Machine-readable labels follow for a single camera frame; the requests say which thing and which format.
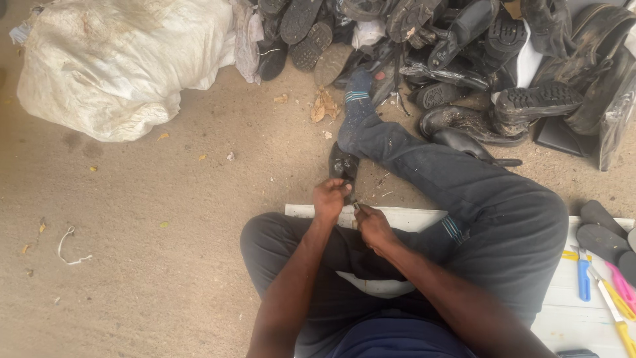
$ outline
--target white string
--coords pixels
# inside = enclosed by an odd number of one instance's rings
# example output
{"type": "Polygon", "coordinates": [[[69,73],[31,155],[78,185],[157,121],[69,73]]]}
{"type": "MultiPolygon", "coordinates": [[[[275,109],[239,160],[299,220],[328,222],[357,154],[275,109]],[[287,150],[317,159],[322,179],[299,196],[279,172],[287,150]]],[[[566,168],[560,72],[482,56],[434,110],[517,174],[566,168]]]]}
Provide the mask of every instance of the white string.
{"type": "Polygon", "coordinates": [[[66,239],[66,236],[68,236],[69,234],[72,234],[74,231],[75,231],[75,227],[74,226],[69,227],[69,230],[66,232],[66,234],[64,234],[64,236],[60,240],[60,246],[57,247],[57,255],[62,259],[62,261],[66,262],[67,265],[81,264],[82,261],[88,260],[91,257],[93,257],[93,255],[88,255],[88,256],[84,257],[83,259],[79,259],[79,260],[77,260],[75,262],[68,262],[62,257],[62,254],[61,254],[62,243],[64,242],[64,239],[66,239]]]}
{"type": "Polygon", "coordinates": [[[273,50],[269,50],[268,52],[265,52],[264,54],[257,54],[257,55],[261,55],[262,56],[262,55],[269,54],[272,51],[278,51],[278,50],[280,50],[280,49],[279,48],[274,48],[273,50]]]}

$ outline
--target dark jeans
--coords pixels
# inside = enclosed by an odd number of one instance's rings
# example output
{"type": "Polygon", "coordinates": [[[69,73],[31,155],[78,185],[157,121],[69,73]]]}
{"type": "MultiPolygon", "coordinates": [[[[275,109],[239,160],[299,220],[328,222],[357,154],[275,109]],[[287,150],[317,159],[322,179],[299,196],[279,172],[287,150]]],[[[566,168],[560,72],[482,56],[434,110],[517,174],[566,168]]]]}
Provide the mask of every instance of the dark jeans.
{"type": "MultiPolygon", "coordinates": [[[[427,252],[425,243],[439,240],[429,230],[420,234],[396,231],[398,237],[457,276],[488,290],[531,325],[541,311],[565,245],[568,216],[563,201],[528,178],[451,148],[425,143],[398,123],[382,122],[375,112],[366,114],[350,128],[343,124],[340,148],[368,157],[408,180],[469,228],[468,239],[445,258],[427,252]]],[[[245,226],[241,252],[261,297],[310,223],[310,219],[266,213],[245,226]]],[[[343,240],[361,240],[360,233],[336,226],[329,244],[343,240]]],[[[393,299],[361,292],[324,264],[330,252],[323,255],[307,322],[296,340],[297,358],[324,357],[353,325],[382,310],[397,309],[404,315],[441,321],[417,290],[393,299]]]]}

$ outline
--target dirt ground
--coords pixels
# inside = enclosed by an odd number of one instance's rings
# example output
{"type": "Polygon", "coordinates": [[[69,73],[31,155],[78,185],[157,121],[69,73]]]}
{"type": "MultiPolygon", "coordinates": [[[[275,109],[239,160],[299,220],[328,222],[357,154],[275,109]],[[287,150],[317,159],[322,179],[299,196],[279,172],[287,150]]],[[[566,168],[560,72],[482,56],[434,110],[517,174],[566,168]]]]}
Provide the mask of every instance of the dirt ground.
{"type": "MultiPolygon", "coordinates": [[[[342,115],[310,123],[313,76],[290,62],[260,86],[230,66],[210,90],[183,91],[180,114],[145,137],[98,142],[26,114],[15,98],[22,58],[7,34],[28,7],[9,0],[0,20],[0,357],[244,356],[259,299],[241,228],[286,203],[311,203],[342,115]],[[289,102],[275,103],[282,94],[289,102]],[[63,254],[90,261],[57,257],[70,226],[63,254]]],[[[408,109],[413,116],[387,101],[378,111],[416,134],[419,112],[408,109]]],[[[491,149],[523,159],[515,171],[559,193],[574,214],[597,199],[617,217],[636,216],[636,127],[608,173],[533,143],[491,149]]],[[[370,161],[359,173],[364,203],[435,208],[394,175],[380,185],[387,171],[370,161]]]]}

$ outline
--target yellow-handled knife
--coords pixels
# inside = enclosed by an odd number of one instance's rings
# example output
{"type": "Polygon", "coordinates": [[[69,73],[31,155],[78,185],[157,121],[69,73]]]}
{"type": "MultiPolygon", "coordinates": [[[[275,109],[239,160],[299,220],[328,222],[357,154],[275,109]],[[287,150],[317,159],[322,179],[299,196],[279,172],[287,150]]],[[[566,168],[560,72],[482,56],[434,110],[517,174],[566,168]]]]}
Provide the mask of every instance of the yellow-handled knife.
{"type": "Polygon", "coordinates": [[[627,350],[627,354],[630,358],[636,358],[636,343],[630,338],[630,335],[627,333],[627,323],[621,317],[621,314],[618,313],[618,309],[616,305],[612,301],[612,297],[610,297],[607,288],[603,284],[602,281],[597,280],[598,288],[600,289],[600,293],[603,295],[605,302],[607,303],[609,310],[612,312],[612,316],[614,317],[614,325],[616,326],[616,330],[618,331],[618,335],[621,337],[621,341],[623,341],[623,345],[625,346],[625,350],[627,350]]]}

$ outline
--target shoe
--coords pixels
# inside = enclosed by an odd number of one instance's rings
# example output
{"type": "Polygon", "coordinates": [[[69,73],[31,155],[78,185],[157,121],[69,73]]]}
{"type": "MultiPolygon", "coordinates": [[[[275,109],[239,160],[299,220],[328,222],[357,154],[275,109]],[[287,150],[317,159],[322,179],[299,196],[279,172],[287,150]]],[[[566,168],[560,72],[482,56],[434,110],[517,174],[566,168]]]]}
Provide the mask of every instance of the shoe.
{"type": "Polygon", "coordinates": [[[360,158],[340,150],[338,142],[333,143],[329,154],[329,177],[341,178],[345,184],[351,184],[351,193],[345,198],[345,206],[354,203],[356,198],[356,177],[360,158]]]}
{"type": "Polygon", "coordinates": [[[258,9],[265,18],[274,18],[283,13],[283,8],[289,0],[258,0],[258,9]]]}
{"type": "Polygon", "coordinates": [[[585,136],[598,134],[600,120],[623,79],[632,71],[634,58],[625,46],[620,46],[612,57],[612,62],[612,67],[588,87],[583,104],[571,116],[565,118],[565,123],[574,132],[585,136]]]}
{"type": "Polygon", "coordinates": [[[504,136],[526,131],[531,121],[565,115],[578,108],[583,97],[561,82],[548,82],[533,89],[513,88],[501,91],[494,113],[494,126],[504,136]]]}
{"type": "Polygon", "coordinates": [[[293,45],[305,38],[312,29],[316,16],[318,16],[322,1],[291,0],[291,4],[285,11],[280,24],[280,35],[286,43],[293,45]]]}
{"type": "Polygon", "coordinates": [[[409,55],[405,59],[407,66],[402,67],[399,72],[406,76],[426,76],[441,82],[452,83],[459,87],[470,87],[482,92],[488,90],[488,82],[486,79],[474,71],[469,71],[458,59],[452,60],[446,68],[433,71],[428,68],[419,58],[409,55]]]}
{"type": "Polygon", "coordinates": [[[527,39],[523,21],[513,20],[505,8],[500,9],[486,33],[484,61],[494,68],[502,68],[521,51],[527,39]]]}
{"type": "Polygon", "coordinates": [[[430,109],[419,121],[422,136],[430,139],[438,129],[452,127],[470,134],[481,144],[498,147],[518,147],[528,139],[528,131],[505,137],[494,132],[486,112],[460,106],[439,106],[430,109]]]}
{"type": "Polygon", "coordinates": [[[634,23],[636,14],[626,8],[610,4],[586,7],[574,21],[572,41],[576,44],[576,53],[567,60],[548,58],[531,86],[559,81],[582,90],[611,65],[614,53],[634,23]]]}
{"type": "Polygon", "coordinates": [[[408,100],[417,104],[423,110],[447,104],[468,93],[467,88],[458,87],[451,83],[440,82],[428,87],[413,91],[408,100]]]}
{"type": "Polygon", "coordinates": [[[438,129],[431,135],[431,143],[451,147],[494,166],[517,167],[523,164],[520,159],[495,159],[478,141],[457,128],[438,129]]]}
{"type": "Polygon", "coordinates": [[[324,22],[312,26],[306,38],[291,50],[294,67],[300,71],[310,71],[316,65],[323,51],[331,44],[331,29],[324,22]]]}
{"type": "Polygon", "coordinates": [[[567,0],[521,0],[521,14],[530,26],[530,40],[537,52],[563,60],[574,55],[567,0]]]}
{"type": "Polygon", "coordinates": [[[258,42],[258,48],[262,55],[258,61],[258,74],[263,81],[271,81],[278,77],[285,68],[288,44],[282,39],[267,45],[264,41],[258,42]]]}
{"type": "Polygon", "coordinates": [[[441,0],[400,0],[387,19],[387,33],[397,43],[408,40],[431,17],[441,0]]]}
{"type": "Polygon", "coordinates": [[[429,69],[437,71],[450,61],[472,40],[486,31],[497,17],[499,0],[473,0],[448,28],[446,38],[440,40],[429,56],[429,69]]]}
{"type": "Polygon", "coordinates": [[[353,47],[343,43],[332,43],[322,53],[314,70],[314,82],[316,85],[327,86],[338,78],[347,63],[353,47]]]}

